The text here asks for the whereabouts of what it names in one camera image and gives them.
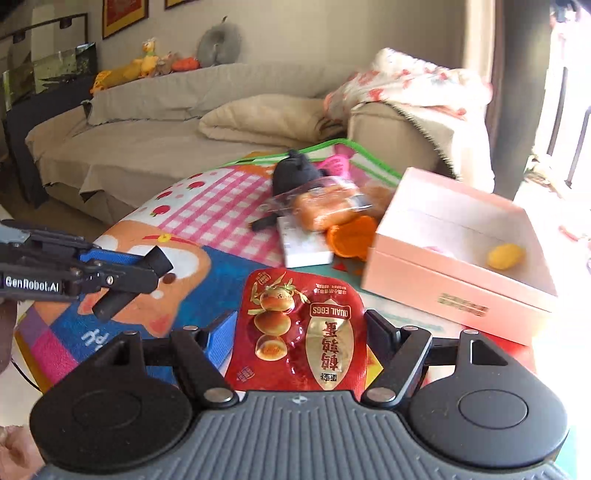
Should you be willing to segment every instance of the quail egg package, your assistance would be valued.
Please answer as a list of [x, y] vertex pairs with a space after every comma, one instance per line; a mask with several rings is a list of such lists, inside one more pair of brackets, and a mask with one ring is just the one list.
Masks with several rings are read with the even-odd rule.
[[363, 313], [359, 294], [341, 280], [285, 268], [254, 271], [226, 380], [239, 391], [351, 390], [359, 398], [374, 362]]

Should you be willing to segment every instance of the sofa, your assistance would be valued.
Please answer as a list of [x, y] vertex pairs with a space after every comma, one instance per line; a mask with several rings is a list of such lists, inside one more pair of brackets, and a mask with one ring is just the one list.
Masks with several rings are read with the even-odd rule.
[[[50, 196], [111, 225], [180, 179], [293, 146], [208, 138], [200, 131], [204, 115], [261, 94], [320, 101], [353, 70], [231, 64], [142, 79], [99, 92], [90, 113], [80, 106], [37, 125], [26, 142]], [[386, 105], [356, 109], [349, 138], [400, 173], [417, 166], [450, 174], [423, 135]]]

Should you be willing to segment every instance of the person's hand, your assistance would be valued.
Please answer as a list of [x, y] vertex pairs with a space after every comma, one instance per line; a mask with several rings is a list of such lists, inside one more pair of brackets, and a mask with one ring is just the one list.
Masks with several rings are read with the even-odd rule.
[[0, 479], [29, 480], [43, 465], [28, 427], [0, 427]]

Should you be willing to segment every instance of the yellow toy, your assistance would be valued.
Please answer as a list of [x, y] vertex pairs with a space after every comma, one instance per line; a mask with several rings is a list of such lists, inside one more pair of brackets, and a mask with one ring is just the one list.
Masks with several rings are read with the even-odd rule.
[[519, 245], [503, 244], [488, 252], [488, 266], [495, 270], [507, 270], [521, 263], [525, 250]]
[[156, 49], [156, 39], [150, 38], [146, 40], [142, 45], [142, 50], [144, 51], [144, 58], [142, 59], [142, 68], [140, 78], [145, 78], [150, 76], [150, 73], [154, 71], [156, 65], [158, 64], [159, 58], [154, 53]]
[[112, 70], [103, 70], [96, 75], [95, 82], [90, 89], [90, 94], [94, 95], [96, 92], [100, 92], [101, 90], [105, 90], [105, 86], [103, 85], [103, 80], [107, 78], [112, 73]]
[[92, 86], [92, 90], [90, 90], [91, 94], [94, 95], [101, 90], [106, 90], [107, 88], [113, 88], [117, 85], [123, 85], [124, 83], [137, 80], [141, 73], [141, 67], [142, 59], [135, 59], [124, 67], [99, 72], [96, 76], [95, 84]]

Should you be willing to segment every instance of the open pink box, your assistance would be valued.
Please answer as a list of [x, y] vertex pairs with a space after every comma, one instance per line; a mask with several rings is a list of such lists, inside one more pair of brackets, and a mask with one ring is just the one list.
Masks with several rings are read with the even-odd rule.
[[[525, 260], [494, 271], [486, 257], [504, 243], [525, 248]], [[416, 168], [405, 172], [378, 227], [362, 287], [523, 345], [531, 345], [557, 302], [524, 209]]]

